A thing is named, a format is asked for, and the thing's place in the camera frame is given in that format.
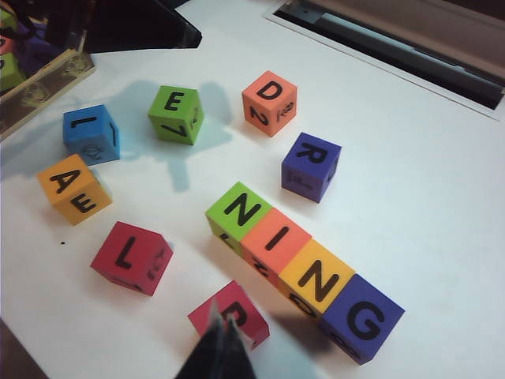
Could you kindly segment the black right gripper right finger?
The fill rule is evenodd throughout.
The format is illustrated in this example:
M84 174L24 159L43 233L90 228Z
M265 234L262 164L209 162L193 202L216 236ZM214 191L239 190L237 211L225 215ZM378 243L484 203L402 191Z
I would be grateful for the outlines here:
M255 379L256 374L233 316L226 319L225 378Z

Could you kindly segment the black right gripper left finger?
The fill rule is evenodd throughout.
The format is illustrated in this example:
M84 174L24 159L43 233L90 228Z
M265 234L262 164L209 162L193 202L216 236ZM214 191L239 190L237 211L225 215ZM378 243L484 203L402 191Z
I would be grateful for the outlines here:
M176 378L220 378L223 372L225 326L216 301L211 303L208 328Z

